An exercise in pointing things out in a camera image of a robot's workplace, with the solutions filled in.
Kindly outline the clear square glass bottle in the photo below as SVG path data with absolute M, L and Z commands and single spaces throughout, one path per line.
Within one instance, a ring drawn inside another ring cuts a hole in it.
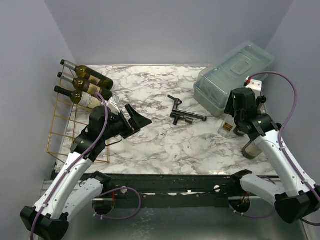
M 227 114 L 218 129 L 218 133 L 222 137 L 228 139 L 235 128 L 236 128 L 236 124 L 235 124 L 234 117 Z

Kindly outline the green wine bottle white label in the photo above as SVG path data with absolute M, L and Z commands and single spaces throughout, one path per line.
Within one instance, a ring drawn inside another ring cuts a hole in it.
M 80 89 L 70 91 L 57 85 L 54 87 L 54 91 L 58 94 L 69 97 L 73 104 L 79 105 L 83 108 L 93 110 L 95 107 L 102 105 L 101 101 L 96 98 L 95 93 L 91 95 L 81 91 Z

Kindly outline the green wine bottle silver neck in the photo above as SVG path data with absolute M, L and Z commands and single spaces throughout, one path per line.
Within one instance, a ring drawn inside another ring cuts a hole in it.
M 89 82 L 103 87 L 107 90 L 111 90 L 114 86 L 114 81 L 109 77 L 93 70 L 85 65 L 76 65 L 68 60 L 62 59 L 60 64 L 64 67 L 74 71 L 79 78 L 88 80 Z

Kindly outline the green wine bottle brown label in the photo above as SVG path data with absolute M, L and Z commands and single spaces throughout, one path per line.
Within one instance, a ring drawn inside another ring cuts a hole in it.
M 71 83 L 76 90 L 81 90 L 91 96 L 95 96 L 95 93 L 99 93 L 106 101 L 113 97 L 113 93 L 110 90 L 91 83 L 84 78 L 74 78 L 71 75 L 62 72 L 58 72 L 57 77 Z

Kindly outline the green wine bottle near arm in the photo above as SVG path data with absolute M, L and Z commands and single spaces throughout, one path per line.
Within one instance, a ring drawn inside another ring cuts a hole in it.
M 259 147 L 255 145 L 253 141 L 249 141 L 241 150 L 242 155 L 249 160 L 255 159 L 259 156 L 262 151 Z

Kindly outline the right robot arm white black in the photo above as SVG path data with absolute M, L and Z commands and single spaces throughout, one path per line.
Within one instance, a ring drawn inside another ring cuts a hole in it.
M 320 187 L 298 164 L 280 136 L 281 128 L 266 113 L 258 113 L 258 101 L 250 88 L 230 92 L 225 112 L 234 117 L 240 131 L 267 157 L 282 186 L 269 183 L 249 170 L 232 175 L 230 191 L 241 196 L 252 193 L 273 205 L 288 224 L 302 220 L 320 208 Z

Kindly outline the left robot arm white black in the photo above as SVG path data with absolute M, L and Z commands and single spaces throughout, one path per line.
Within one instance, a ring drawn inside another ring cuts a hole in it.
M 130 104 L 125 108 L 130 119 L 116 107 L 103 105 L 93 109 L 88 125 L 73 141 L 67 160 L 50 187 L 33 206 L 25 206 L 20 212 L 30 239 L 38 236 L 42 240 L 61 240 L 72 217 L 89 201 L 110 194 L 111 185 L 102 173 L 89 178 L 77 192 L 74 188 L 106 148 L 107 140 L 117 136 L 126 139 L 152 123 Z

